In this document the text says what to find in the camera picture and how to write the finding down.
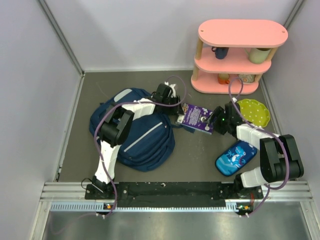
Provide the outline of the purple treehouse paperback book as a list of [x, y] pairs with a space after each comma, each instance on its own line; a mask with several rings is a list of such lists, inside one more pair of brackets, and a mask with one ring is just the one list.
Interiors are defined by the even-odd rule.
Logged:
[[213, 133], [214, 126], [211, 122], [213, 110], [189, 103], [183, 103], [182, 110], [183, 114], [176, 120], [178, 125], [210, 135]]

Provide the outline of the navy blue student backpack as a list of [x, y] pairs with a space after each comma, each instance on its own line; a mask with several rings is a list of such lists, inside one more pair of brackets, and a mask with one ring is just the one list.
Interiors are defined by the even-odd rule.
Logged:
[[[104, 103], [90, 117], [89, 131], [93, 135], [112, 103], [138, 101], [151, 94], [141, 88], [127, 88]], [[148, 172], [162, 165], [175, 148], [175, 138], [169, 115], [155, 112], [134, 120], [129, 135], [120, 147], [117, 161], [141, 172]]]

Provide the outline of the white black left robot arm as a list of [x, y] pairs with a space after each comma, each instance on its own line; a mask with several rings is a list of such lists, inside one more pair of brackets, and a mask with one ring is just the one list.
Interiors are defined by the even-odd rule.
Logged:
[[97, 194], [105, 199], [113, 194], [116, 162], [141, 172], [162, 165], [175, 147], [169, 116], [182, 112], [176, 85], [169, 82], [153, 93], [127, 88], [102, 103], [89, 122], [99, 150], [92, 178]]

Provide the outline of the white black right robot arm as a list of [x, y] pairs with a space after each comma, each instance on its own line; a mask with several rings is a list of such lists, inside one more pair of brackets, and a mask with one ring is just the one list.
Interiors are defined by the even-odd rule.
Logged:
[[216, 160], [215, 167], [224, 176], [235, 175], [233, 192], [245, 198], [252, 188], [281, 181], [277, 189], [289, 180], [300, 178], [304, 166], [295, 138], [268, 132], [245, 119], [240, 105], [234, 101], [218, 106], [210, 114], [209, 122], [215, 132], [229, 133], [237, 139]]

